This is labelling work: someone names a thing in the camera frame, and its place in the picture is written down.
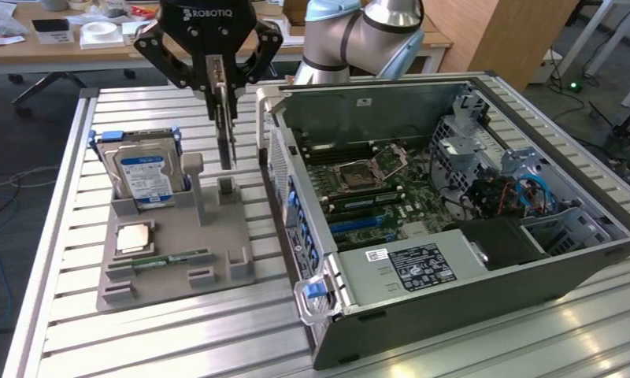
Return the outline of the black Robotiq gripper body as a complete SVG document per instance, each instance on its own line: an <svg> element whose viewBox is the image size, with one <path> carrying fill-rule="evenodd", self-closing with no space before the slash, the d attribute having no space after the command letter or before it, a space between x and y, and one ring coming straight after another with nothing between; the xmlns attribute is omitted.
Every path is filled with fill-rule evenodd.
<svg viewBox="0 0 630 378"><path fill-rule="evenodd" d="M234 60L256 26L249 1L160 1L160 26L192 57Z"/></svg>

